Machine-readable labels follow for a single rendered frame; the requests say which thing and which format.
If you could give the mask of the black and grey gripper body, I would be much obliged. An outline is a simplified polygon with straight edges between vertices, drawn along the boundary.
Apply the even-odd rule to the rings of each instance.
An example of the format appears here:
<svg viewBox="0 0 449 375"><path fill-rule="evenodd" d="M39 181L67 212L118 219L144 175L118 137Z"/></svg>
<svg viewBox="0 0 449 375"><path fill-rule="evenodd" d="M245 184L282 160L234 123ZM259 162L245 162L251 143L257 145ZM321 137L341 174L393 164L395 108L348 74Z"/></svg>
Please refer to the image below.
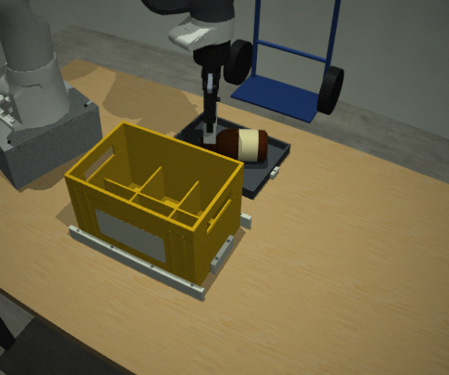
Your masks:
<svg viewBox="0 0 449 375"><path fill-rule="evenodd" d="M194 61L205 68L206 84L208 84L208 73L212 73L212 84L216 84L217 68L224 66L230 59L230 45L231 40L193 51Z"/></svg>

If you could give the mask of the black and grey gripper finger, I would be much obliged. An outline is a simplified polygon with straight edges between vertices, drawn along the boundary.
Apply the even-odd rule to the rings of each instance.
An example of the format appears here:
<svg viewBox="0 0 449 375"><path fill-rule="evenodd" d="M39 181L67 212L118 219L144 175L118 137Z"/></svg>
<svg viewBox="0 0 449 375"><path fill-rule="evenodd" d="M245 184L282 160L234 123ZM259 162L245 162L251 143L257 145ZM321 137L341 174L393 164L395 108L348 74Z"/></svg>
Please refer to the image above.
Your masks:
<svg viewBox="0 0 449 375"><path fill-rule="evenodd" d="M221 71L217 71L217 82L212 84L212 73L208 73L208 84L205 84L205 70L201 70L204 91L203 144L216 144L216 92L219 90Z"/></svg>
<svg viewBox="0 0 449 375"><path fill-rule="evenodd" d="M217 68L217 71L220 71L220 70L221 70L221 66ZM216 126L217 126L217 105L218 105L218 102L220 102L220 100L221 100L220 97L217 97L217 94L218 94L218 91L216 92Z"/></svg>

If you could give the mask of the yellow plastic crate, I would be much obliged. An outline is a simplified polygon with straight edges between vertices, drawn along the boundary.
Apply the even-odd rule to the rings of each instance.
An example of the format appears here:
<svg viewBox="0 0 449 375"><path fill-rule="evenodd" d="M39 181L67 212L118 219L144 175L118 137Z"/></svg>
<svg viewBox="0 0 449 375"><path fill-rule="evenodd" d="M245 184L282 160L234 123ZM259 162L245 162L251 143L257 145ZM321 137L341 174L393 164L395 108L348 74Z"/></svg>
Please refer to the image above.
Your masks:
<svg viewBox="0 0 449 375"><path fill-rule="evenodd" d="M200 286L240 227L243 173L244 162L121 121L64 178L82 231Z"/></svg>

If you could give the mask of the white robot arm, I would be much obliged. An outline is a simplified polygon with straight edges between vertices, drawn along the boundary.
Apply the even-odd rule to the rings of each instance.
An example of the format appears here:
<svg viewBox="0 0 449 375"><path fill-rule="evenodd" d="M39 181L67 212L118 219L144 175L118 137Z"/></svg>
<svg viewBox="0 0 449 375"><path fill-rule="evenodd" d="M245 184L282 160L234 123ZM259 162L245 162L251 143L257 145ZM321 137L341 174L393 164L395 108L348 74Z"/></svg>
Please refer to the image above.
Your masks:
<svg viewBox="0 0 449 375"><path fill-rule="evenodd" d="M141 1L160 15L190 13L169 32L169 40L187 51L234 38L234 0ZM6 57L0 121L14 132L56 123L70 108L49 23L32 13L29 2L0 0L0 41Z"/></svg>

